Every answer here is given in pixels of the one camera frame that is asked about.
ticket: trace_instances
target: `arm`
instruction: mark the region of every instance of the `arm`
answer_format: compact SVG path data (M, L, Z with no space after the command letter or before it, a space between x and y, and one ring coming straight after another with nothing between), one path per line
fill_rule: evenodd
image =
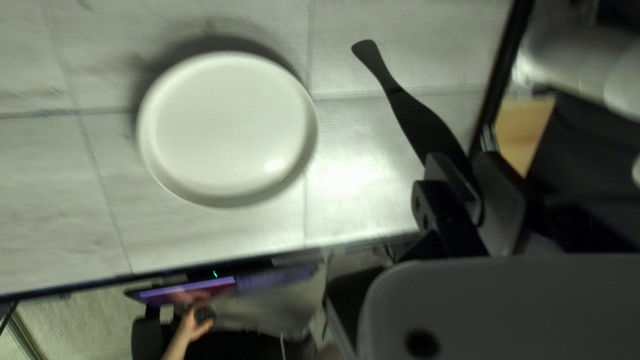
M196 310L207 306L208 303L195 305L189 310L188 314L182 317L180 326L173 336L169 347L164 352L162 360L183 360L189 344L199 339L213 327L213 320L208 320L202 325L198 325L193 316Z

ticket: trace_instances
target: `tile grout line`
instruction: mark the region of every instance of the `tile grout line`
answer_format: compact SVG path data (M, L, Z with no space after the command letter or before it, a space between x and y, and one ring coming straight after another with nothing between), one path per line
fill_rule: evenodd
M461 95L461 94L478 94L485 91L484 84L469 84L463 86L455 86L451 88L443 88L443 91L434 91L430 88L409 88L406 89L412 96L430 96L430 95ZM380 90L379 92L363 92L361 94L348 94L348 93L327 93L323 95L311 96L314 102L320 101L345 101L345 100L360 100L360 99L382 99L386 98L385 94ZM54 110L38 110L27 111L22 113L0 113L0 121L7 119L23 119L31 117L42 116L57 116L57 115L102 115L113 113L132 113L134 110L130 108L116 107L116 108L93 108L93 109L54 109Z
M51 3L49 0L38 0L38 3L40 4L40 11L42 12L42 16L47 23L47 27L49 28L51 42L54 47L54 52L56 54L58 65L62 70L63 80L67 88L69 89L69 92L71 93L71 104L75 109L79 109L78 101L76 99L76 86L73 80L71 79L70 66L67 62L67 59L64 57L64 54L61 48L62 42L60 41L60 36L57 31L58 27L52 15L47 11L49 8L49 6L47 5L48 4L50 5ZM122 238L122 232L120 231L120 227L118 227L115 214L113 213L113 208L111 207L111 203L107 195L106 187L104 186L104 180L102 178L102 174L100 173L100 169L98 168L98 163L97 163L97 160L95 159L95 154L93 153L93 149L91 148L91 142L89 141L89 137L87 136L86 128L84 127L82 117L80 116L78 111L74 114L74 117L76 118L76 126L83 139L84 150L87 152L87 157L89 158L89 162L91 163L93 174L98 182L100 191L102 192L102 199L107 207L109 218L111 219L111 223L113 224L114 230L116 232L116 236L118 237L118 241L120 242L122 253L127 262L127 266L129 267L129 271L133 273L134 271L133 271L133 267L131 266L131 260L129 259L129 253L127 252L127 247L124 243L124 239Z
M307 84L308 84L308 92L309 92L309 97L311 97L311 91L312 91L312 78L311 78L311 66L313 66L313 61L312 61L312 57L313 57L313 41L314 41L314 2L315 0L309 0L309 6L308 6L308 10L307 10ZM320 128L319 126L316 124L316 131L319 132ZM316 144L315 147L317 147L317 139L318 139L318 133L316 133ZM304 184L304 188L302 190L302 246L304 249L307 248L307 215L308 215L308 199L307 199L307 195L308 195L308 167L310 165L310 162L313 160L313 156L312 158L309 159L309 163L307 163L307 168L305 169L303 175L304 175L304 179L303 179L303 184Z

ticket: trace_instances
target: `wooden floor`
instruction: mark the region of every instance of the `wooden floor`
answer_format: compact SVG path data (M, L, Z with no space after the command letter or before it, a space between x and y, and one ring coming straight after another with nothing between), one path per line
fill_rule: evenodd
M554 97L505 100L495 123L502 156L525 177L554 108Z

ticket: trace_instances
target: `hand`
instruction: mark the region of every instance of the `hand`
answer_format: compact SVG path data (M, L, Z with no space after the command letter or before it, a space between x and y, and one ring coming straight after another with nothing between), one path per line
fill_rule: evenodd
M213 320L209 319L204 322L202 325L198 325L195 319L196 310L208 307L208 302L199 302L197 304L193 304L189 313L182 317L182 321L180 322L180 326L178 326L178 331L175 333L175 336L180 339L187 340L188 342L196 341L200 339L200 337L209 331L213 327Z
M183 305L195 302L211 300L211 294L206 290L188 290L168 294L167 297L172 303Z

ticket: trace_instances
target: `black metal frame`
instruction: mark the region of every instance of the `black metal frame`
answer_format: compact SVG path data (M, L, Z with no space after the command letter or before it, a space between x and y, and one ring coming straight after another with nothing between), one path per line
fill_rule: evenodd
M534 4L535 0L513 1L509 20L504 28L502 43L500 44L498 55L496 55L495 63L493 64L491 78L489 79L489 85L478 118L476 132L471 144L469 158L473 158L482 150L494 150L483 149L483 138L491 136L488 134L492 134L493 123L495 123L498 111L500 111L504 91L511 78L511 69L518 55L520 41L527 31L529 16L531 15Z

